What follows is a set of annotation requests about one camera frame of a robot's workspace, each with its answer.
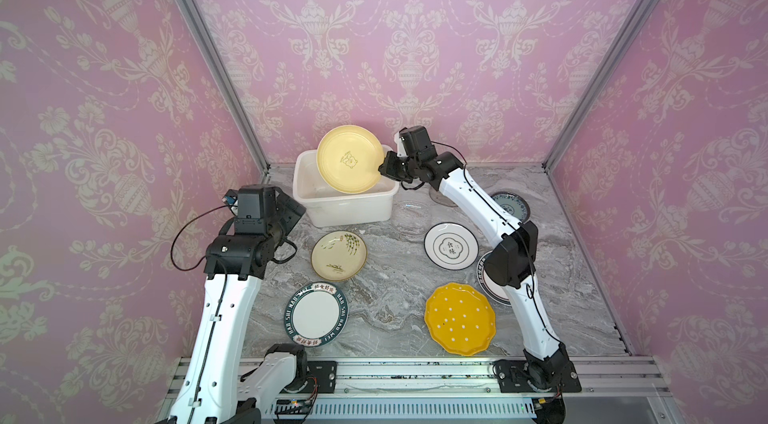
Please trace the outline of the pale yellow bear plate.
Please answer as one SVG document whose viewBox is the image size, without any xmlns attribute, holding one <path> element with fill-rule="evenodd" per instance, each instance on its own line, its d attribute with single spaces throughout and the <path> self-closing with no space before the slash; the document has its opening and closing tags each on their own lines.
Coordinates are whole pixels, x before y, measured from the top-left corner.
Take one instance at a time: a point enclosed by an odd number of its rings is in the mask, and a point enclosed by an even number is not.
<svg viewBox="0 0 768 424">
<path fill-rule="evenodd" d="M 360 194 L 381 179 L 378 167 L 384 157 L 384 148 L 372 132 L 357 125 L 342 125 L 321 139 L 316 164 L 321 177 L 333 189 Z"/>
</svg>

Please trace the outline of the green rimmed white plate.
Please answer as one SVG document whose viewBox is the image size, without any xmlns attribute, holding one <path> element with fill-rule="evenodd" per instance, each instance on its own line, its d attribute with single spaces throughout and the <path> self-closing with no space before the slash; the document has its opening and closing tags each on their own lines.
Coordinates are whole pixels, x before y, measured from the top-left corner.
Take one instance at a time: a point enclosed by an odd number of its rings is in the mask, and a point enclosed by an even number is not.
<svg viewBox="0 0 768 424">
<path fill-rule="evenodd" d="M 283 315 L 288 337 L 304 347 L 321 347 L 339 337 L 349 314 L 342 290 L 329 282 L 313 282 L 289 300 Z"/>
</svg>

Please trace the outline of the yellow polka dot plate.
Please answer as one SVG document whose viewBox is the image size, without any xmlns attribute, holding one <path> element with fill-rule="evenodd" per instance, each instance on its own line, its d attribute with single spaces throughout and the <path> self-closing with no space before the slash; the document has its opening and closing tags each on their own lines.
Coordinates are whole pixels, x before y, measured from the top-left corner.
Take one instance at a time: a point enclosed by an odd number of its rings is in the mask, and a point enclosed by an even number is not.
<svg viewBox="0 0 768 424">
<path fill-rule="evenodd" d="M 467 284 L 448 283 L 436 288 L 426 301 L 424 321 L 440 347 L 464 357 L 486 351 L 496 334 L 491 304 Z"/>
</svg>

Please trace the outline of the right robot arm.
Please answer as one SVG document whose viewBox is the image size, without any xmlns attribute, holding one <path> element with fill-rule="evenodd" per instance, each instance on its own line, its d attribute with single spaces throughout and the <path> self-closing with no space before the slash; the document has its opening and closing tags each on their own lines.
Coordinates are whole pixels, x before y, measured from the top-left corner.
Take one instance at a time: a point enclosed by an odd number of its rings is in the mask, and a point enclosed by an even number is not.
<svg viewBox="0 0 768 424">
<path fill-rule="evenodd" d="M 403 128 L 395 142 L 397 149 L 386 154 L 380 174 L 401 183 L 418 180 L 430 185 L 478 227 L 492 247 L 485 271 L 507 295 L 521 329 L 529 379 L 539 390 L 557 387 L 571 361 L 539 293 L 538 227 L 521 222 L 494 202 L 470 175 L 458 150 L 438 152 L 425 127 Z"/>
</svg>

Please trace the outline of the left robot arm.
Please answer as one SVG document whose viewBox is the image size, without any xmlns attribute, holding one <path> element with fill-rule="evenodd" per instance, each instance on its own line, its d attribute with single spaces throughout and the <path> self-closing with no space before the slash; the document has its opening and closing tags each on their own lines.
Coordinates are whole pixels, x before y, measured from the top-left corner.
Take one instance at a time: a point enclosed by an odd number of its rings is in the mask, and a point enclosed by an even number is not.
<svg viewBox="0 0 768 424">
<path fill-rule="evenodd" d="M 276 344 L 255 370 L 238 373 L 267 267 L 306 210 L 280 187 L 261 184 L 229 190 L 223 205 L 233 215 L 204 255 L 201 323 L 169 423 L 258 423 L 282 391 L 307 381 L 300 344 Z"/>
</svg>

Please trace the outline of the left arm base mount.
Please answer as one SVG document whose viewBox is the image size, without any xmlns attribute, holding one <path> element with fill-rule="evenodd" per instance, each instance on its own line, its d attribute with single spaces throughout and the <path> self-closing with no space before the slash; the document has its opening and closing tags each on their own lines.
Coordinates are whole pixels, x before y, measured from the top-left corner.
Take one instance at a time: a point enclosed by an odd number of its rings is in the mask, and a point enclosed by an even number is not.
<svg viewBox="0 0 768 424">
<path fill-rule="evenodd" d="M 336 389 L 338 362 L 308 361 L 300 364 L 295 379 L 284 389 L 288 393 L 333 394 Z"/>
</svg>

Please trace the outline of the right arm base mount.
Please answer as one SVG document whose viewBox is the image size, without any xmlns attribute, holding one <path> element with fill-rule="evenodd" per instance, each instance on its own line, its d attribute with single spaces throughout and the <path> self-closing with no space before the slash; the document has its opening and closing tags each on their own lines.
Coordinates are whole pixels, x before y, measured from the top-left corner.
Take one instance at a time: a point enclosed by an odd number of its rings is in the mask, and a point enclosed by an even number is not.
<svg viewBox="0 0 768 424">
<path fill-rule="evenodd" d="M 501 359 L 491 365 L 501 393 L 580 393 L 583 388 L 570 361 L 556 364 Z"/>
</svg>

